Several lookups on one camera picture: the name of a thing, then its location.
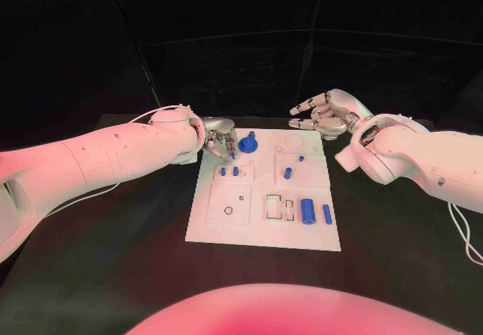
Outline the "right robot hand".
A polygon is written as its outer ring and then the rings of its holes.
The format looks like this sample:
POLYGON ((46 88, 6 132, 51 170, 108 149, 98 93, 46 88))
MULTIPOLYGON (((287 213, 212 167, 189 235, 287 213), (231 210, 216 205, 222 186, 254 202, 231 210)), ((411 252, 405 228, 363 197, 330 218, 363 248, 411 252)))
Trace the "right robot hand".
POLYGON ((361 128, 375 115, 362 102, 340 89, 332 89, 303 101, 290 109, 290 115, 310 111, 309 119, 291 119, 288 126, 307 131, 317 131, 325 140, 336 140, 361 128))

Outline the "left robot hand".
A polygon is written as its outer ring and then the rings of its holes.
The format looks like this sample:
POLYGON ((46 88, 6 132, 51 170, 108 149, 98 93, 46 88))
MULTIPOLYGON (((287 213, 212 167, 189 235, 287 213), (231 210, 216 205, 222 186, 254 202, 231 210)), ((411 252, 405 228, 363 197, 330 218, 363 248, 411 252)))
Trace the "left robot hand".
POLYGON ((215 157, 232 162, 237 157, 235 122, 222 117, 202 118, 205 124, 205 143, 202 149, 215 157))

